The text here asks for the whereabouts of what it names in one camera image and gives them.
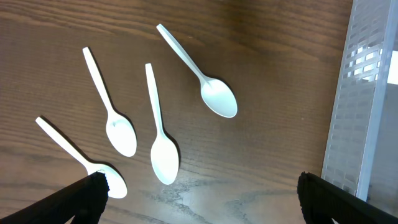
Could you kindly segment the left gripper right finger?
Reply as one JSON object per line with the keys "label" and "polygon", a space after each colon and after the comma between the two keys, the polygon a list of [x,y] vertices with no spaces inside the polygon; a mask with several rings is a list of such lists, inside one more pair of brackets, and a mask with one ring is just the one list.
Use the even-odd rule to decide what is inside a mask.
{"label": "left gripper right finger", "polygon": [[312,173],[298,178],[298,199],[306,224],[396,224],[392,216]]}

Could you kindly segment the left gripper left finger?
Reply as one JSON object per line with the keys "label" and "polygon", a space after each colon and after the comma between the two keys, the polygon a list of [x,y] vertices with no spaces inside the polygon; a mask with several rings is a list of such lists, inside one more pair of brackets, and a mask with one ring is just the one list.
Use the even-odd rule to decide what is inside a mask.
{"label": "left gripper left finger", "polygon": [[1,218],[1,223],[92,223],[97,224],[108,201],[104,173],[95,172],[52,195]]}

